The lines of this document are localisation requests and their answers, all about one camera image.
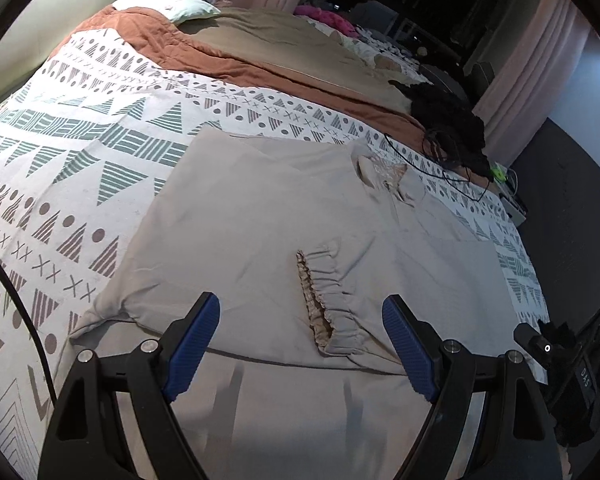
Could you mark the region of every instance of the orange blanket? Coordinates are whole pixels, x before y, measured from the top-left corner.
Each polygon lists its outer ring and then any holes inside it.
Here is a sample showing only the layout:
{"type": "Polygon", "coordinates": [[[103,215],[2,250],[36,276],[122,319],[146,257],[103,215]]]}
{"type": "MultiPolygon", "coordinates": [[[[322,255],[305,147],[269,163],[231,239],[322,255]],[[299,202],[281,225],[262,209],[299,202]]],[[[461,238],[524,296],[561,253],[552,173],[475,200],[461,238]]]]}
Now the orange blanket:
{"type": "Polygon", "coordinates": [[[316,78],[226,54],[179,31],[163,15],[134,7],[108,6],[74,32],[113,28],[137,52],[167,70],[195,72],[238,86],[264,87],[337,110],[359,119],[395,140],[422,151],[424,131],[416,119],[371,102],[367,97],[316,78]]]}

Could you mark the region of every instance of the black wire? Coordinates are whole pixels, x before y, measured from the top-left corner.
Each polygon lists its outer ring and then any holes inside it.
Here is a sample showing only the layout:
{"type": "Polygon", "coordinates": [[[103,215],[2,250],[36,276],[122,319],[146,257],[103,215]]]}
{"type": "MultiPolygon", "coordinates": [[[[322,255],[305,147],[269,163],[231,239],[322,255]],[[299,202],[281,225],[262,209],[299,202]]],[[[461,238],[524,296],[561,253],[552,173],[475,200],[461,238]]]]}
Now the black wire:
{"type": "MultiPolygon", "coordinates": [[[[420,173],[425,174],[427,176],[433,176],[435,178],[439,178],[440,180],[444,180],[446,183],[449,184],[449,186],[451,186],[453,189],[455,189],[458,193],[460,193],[462,196],[468,198],[469,200],[471,200],[472,202],[480,202],[480,200],[482,200],[484,198],[484,195],[487,193],[487,188],[484,188],[484,191],[482,192],[482,194],[480,195],[480,198],[474,198],[473,196],[469,196],[467,195],[467,193],[460,191],[456,186],[453,186],[451,183],[452,182],[462,182],[462,183],[466,183],[467,180],[463,180],[463,179],[454,179],[454,178],[449,178],[448,176],[446,176],[446,171],[443,169],[442,170],[442,176],[440,175],[436,175],[434,173],[427,173],[426,171],[422,170],[421,168],[417,167],[413,162],[411,162],[410,160],[408,160],[402,153],[400,153],[400,151],[394,146],[394,144],[389,140],[389,137],[387,136],[387,134],[383,134],[384,138],[386,140],[386,142],[389,143],[389,146],[392,147],[392,149],[394,150],[395,153],[397,153],[398,155],[400,155],[400,158],[402,160],[404,160],[407,164],[409,164],[410,166],[413,166],[416,170],[418,170],[420,173]]],[[[422,152],[424,153],[424,139],[422,139],[422,152]]],[[[469,168],[463,166],[464,169],[466,170],[466,174],[468,176],[468,181],[469,184],[472,184],[471,182],[471,177],[469,176],[469,168]]]]}
{"type": "Polygon", "coordinates": [[[27,327],[29,331],[29,335],[33,339],[33,344],[36,346],[36,350],[38,351],[38,357],[40,358],[40,364],[42,364],[42,371],[45,374],[46,387],[49,390],[49,397],[51,398],[51,403],[56,405],[56,390],[54,388],[54,381],[51,377],[51,370],[49,369],[49,362],[46,360],[45,350],[42,347],[42,341],[40,341],[40,336],[38,335],[38,331],[36,327],[33,325],[31,318],[29,317],[29,313],[27,309],[24,307],[20,296],[18,295],[18,291],[11,283],[11,280],[7,276],[7,273],[2,268],[0,264],[0,282],[2,286],[7,291],[7,294],[11,297],[11,301],[16,306],[16,310],[20,314],[20,317],[24,321],[24,325],[27,327]]]}

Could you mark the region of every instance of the black cloth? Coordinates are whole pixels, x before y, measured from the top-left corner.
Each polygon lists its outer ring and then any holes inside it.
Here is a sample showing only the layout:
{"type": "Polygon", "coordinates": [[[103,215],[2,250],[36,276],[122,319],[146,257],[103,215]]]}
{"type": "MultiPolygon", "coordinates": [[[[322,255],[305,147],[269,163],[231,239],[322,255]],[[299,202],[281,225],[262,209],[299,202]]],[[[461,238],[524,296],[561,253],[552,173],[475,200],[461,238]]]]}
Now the black cloth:
{"type": "Polygon", "coordinates": [[[425,138],[437,163],[446,168],[463,166],[493,178],[489,161],[482,154],[484,123],[480,117],[454,94],[432,84],[407,86],[393,80],[389,83],[411,100],[411,115],[426,128],[425,138]]]}

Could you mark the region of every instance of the patterned bedsheet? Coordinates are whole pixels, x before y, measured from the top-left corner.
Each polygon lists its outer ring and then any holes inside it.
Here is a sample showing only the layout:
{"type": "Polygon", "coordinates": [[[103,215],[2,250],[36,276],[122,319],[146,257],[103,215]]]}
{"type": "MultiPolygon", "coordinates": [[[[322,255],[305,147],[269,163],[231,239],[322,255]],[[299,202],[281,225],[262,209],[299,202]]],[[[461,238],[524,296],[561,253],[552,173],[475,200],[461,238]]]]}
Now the patterned bedsheet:
{"type": "Polygon", "coordinates": [[[415,59],[405,56],[399,48],[395,45],[387,42],[376,40],[373,37],[371,31],[363,27],[356,27],[357,32],[360,35],[362,41],[366,43],[367,46],[376,50],[379,54],[388,57],[389,59],[395,61],[400,68],[402,69],[402,73],[408,75],[415,81],[419,81],[422,83],[429,82],[429,80],[424,77],[422,74],[418,72],[420,67],[420,63],[415,59]]]}
{"type": "MultiPolygon", "coordinates": [[[[385,160],[401,162],[380,132],[336,110],[163,70],[111,29],[74,34],[0,110],[0,261],[52,370],[204,124],[307,142],[363,138],[385,160]]],[[[442,175],[395,145],[423,172],[442,175]]],[[[460,221],[496,245],[520,320],[548,319],[533,266],[497,197],[487,192],[475,203],[443,180],[422,177],[460,221]]],[[[461,190],[482,193],[469,183],[461,190]]],[[[36,477],[49,409],[34,346],[0,285],[0,449],[25,479],[36,477]]]]}

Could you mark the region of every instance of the screw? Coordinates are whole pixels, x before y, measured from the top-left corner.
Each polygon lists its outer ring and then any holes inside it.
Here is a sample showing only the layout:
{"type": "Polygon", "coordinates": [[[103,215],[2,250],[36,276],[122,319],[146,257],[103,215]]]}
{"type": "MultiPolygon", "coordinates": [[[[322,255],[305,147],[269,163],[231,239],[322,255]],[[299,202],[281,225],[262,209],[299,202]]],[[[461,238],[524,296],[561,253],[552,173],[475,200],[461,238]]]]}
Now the screw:
{"type": "Polygon", "coordinates": [[[460,351],[462,345],[455,339],[447,339],[445,342],[442,343],[442,347],[450,354],[457,354],[460,351]]]}
{"type": "Polygon", "coordinates": [[[517,365],[519,365],[525,359],[524,356],[517,350],[509,350],[507,352],[507,357],[509,358],[509,361],[517,365]]]}
{"type": "Polygon", "coordinates": [[[150,354],[151,352],[155,352],[158,349],[158,342],[155,339],[147,339],[146,341],[142,341],[140,349],[145,354],[150,354]]]}
{"type": "Polygon", "coordinates": [[[93,350],[86,349],[78,354],[78,361],[80,361],[81,363],[88,363],[89,361],[91,361],[92,357],[93,350]]]}

